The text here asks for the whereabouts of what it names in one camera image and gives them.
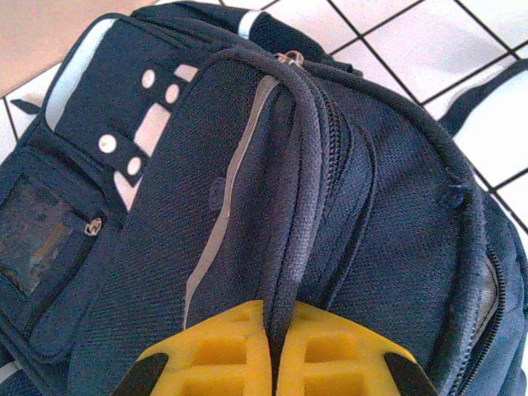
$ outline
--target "backpack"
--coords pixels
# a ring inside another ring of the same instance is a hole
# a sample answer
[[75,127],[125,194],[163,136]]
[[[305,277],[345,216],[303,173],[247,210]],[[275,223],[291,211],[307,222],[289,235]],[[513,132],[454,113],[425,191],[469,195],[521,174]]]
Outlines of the backpack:
[[422,108],[265,12],[94,21],[0,181],[2,395],[110,394],[255,299],[272,362],[298,300],[407,348],[440,395],[525,392],[512,223]]

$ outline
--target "backpack pocket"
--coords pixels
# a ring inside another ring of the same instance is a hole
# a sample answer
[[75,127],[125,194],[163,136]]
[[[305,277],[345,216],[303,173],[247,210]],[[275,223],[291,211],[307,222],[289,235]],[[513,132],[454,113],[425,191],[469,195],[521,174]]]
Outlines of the backpack pocket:
[[[40,318],[100,244],[108,210],[95,186],[34,150],[13,154],[2,165],[0,178],[2,327],[28,342]],[[71,299],[66,307],[71,313],[86,304],[85,299]],[[75,315],[55,321],[62,327],[75,321]]]

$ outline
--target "gray reflective stripe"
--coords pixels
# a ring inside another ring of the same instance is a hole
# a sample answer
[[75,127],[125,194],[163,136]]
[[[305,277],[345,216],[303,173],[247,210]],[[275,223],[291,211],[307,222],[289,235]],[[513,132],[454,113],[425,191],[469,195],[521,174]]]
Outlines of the gray reflective stripe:
[[192,296],[201,280],[204,279],[205,273],[211,267],[211,264],[218,254],[222,242],[224,241],[224,235],[228,227],[229,214],[231,210],[231,195],[233,194],[233,186],[237,177],[238,169],[240,168],[240,165],[244,160],[244,155],[246,154],[249,144],[251,143],[253,133],[257,127],[258,118],[261,115],[262,108],[266,103],[266,99],[278,84],[278,80],[272,76],[265,76],[258,83],[252,109],[249,114],[249,118],[247,119],[246,128],[244,129],[244,133],[240,139],[240,142],[238,143],[238,147],[235,150],[231,161],[229,162],[222,209],[220,210],[220,214],[214,223],[213,230],[211,231],[207,244],[205,245],[204,251],[201,253],[200,260],[198,261],[198,264],[196,264],[195,270],[187,280],[185,311],[183,314],[184,329],[187,327],[187,317],[189,316],[189,307],[191,306]]
[[55,126],[57,126],[60,117],[64,113],[66,103],[68,103],[69,98],[77,89],[79,81],[81,81],[84,71],[92,61],[97,47],[115,21],[115,18],[103,19],[90,29],[60,74],[49,95],[45,111],[45,119],[51,130],[55,130]]
[[480,306],[478,307],[478,318],[476,333],[473,339],[473,347],[477,345],[477,342],[484,333],[486,326],[488,326],[490,319],[495,314],[498,307],[497,273],[495,272],[492,262],[487,257],[486,269],[487,271],[484,276],[485,285],[480,296]]
[[21,369],[18,361],[12,361],[0,367],[0,384]]
[[255,23],[261,13],[262,11],[251,10],[246,12],[243,17],[240,18],[240,22],[238,23],[238,35],[240,37],[249,40],[249,33],[251,32],[253,23]]

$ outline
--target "yellow plastic object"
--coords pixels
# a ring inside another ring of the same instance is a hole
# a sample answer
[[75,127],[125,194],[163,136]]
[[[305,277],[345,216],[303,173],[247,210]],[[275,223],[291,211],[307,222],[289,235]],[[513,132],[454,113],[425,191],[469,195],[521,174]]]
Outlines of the yellow plastic object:
[[399,396],[384,361],[387,352],[416,362],[407,350],[357,323],[295,303],[276,396]]
[[250,301],[151,346],[168,362],[152,396],[271,395],[271,361],[262,301]]

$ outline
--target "metal zipper slider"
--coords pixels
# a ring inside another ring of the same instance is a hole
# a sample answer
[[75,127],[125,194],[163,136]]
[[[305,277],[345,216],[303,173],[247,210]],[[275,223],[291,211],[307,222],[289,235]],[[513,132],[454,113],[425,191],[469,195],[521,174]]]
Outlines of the metal zipper slider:
[[303,68],[304,56],[299,51],[288,51],[285,54],[278,53],[275,55],[277,60],[282,64],[294,64]]
[[101,231],[101,228],[102,228],[102,220],[96,217],[90,223],[86,224],[86,227],[84,228],[84,233],[88,237],[96,237],[99,234],[99,231]]

